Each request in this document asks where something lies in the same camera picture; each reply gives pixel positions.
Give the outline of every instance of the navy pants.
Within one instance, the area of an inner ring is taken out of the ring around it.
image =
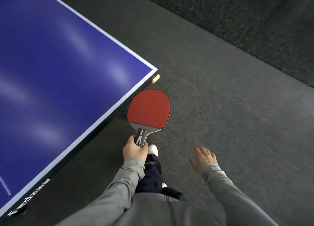
[[[177,200],[188,201],[183,193],[171,187],[161,187],[163,182],[161,164],[155,154],[147,155],[144,173],[145,176],[138,182],[135,193],[159,193]]]

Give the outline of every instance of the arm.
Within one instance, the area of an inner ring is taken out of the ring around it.
[[[227,226],[278,226],[257,204],[234,186],[218,166],[214,153],[203,146],[196,146],[194,150],[198,160],[189,161],[223,205]]]
[[[131,206],[138,181],[144,177],[147,150],[147,144],[139,148],[134,143],[134,136],[131,136],[123,149],[124,164],[104,193],[57,226],[113,225]]]

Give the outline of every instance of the foot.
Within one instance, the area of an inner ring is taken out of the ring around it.
[[[158,149],[156,145],[152,144],[148,147],[148,152],[147,154],[155,154],[158,157]]]

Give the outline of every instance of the hand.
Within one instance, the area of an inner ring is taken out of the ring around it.
[[[127,144],[123,148],[123,158],[125,161],[132,157],[140,158],[143,161],[146,161],[148,144],[147,142],[145,142],[144,146],[140,148],[138,145],[134,143],[135,137],[136,135],[130,136]]]
[[[199,174],[204,166],[208,163],[214,163],[218,165],[215,154],[210,152],[206,147],[195,146],[194,150],[196,152],[197,161],[189,158],[189,162],[193,166],[196,173]]]

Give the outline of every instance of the gray jacket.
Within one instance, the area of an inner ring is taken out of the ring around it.
[[[228,226],[277,225],[234,186],[219,166],[206,165],[201,176],[223,205]],[[157,193],[135,194],[137,183],[143,177],[144,161],[128,159],[99,198],[57,226],[221,225],[214,214],[191,203]]]

